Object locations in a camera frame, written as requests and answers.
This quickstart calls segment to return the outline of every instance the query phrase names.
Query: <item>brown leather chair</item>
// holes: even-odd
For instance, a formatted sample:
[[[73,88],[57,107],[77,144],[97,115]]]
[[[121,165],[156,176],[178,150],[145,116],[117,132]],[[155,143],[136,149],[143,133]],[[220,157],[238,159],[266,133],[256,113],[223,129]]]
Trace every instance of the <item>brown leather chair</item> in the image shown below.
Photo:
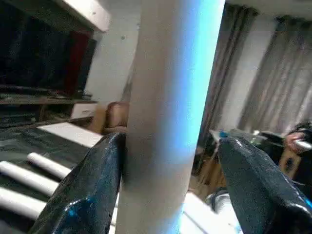
[[[127,133],[128,114],[128,102],[111,102],[106,108],[98,106],[88,129],[100,134]]]

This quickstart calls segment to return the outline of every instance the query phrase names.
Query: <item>television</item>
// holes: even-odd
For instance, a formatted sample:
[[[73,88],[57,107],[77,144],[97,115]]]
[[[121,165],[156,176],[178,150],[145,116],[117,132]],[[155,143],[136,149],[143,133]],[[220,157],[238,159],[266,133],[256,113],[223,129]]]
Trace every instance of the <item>television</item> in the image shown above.
[[[89,35],[62,32],[1,0],[0,34],[0,90],[84,89],[96,47]]]

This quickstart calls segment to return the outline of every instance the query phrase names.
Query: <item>curtain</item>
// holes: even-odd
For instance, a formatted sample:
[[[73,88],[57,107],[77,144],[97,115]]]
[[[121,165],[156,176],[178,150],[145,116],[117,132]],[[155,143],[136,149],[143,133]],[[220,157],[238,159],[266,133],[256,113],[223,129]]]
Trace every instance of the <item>curtain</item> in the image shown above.
[[[132,90],[133,65],[134,65],[134,58],[131,63],[131,67],[129,69],[125,87],[123,88],[123,91],[122,91],[121,101],[130,102],[131,90]]]
[[[256,15],[253,8],[225,4],[199,142],[204,143],[207,131],[218,125],[245,38]]]
[[[285,134],[312,116],[312,24],[283,17],[250,90],[239,128]]]

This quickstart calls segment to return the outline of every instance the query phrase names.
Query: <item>ceiling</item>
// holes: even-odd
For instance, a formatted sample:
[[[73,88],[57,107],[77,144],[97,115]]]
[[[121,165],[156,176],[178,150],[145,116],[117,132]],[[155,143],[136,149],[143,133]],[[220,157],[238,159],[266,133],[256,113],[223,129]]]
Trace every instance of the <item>ceiling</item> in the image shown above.
[[[268,15],[291,15],[312,20],[312,0],[227,0],[227,2],[252,6]]]

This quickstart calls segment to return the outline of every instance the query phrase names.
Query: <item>white cylinder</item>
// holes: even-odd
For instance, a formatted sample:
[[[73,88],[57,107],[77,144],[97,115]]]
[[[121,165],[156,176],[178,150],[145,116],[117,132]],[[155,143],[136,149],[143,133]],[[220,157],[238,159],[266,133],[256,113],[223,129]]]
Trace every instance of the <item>white cylinder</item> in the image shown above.
[[[224,0],[143,0],[116,234],[177,234]]]
[[[60,179],[64,179],[71,172],[69,168],[64,167],[63,165],[60,165],[57,162],[47,159],[46,157],[43,157],[37,153],[30,153],[27,156],[27,160]]]
[[[0,207],[36,220],[46,203],[0,187]]]
[[[312,145],[306,141],[295,140],[294,142],[298,146],[298,148],[301,149],[303,152],[312,149]]]
[[[52,196],[58,183],[10,162],[0,162],[0,172],[47,196]]]

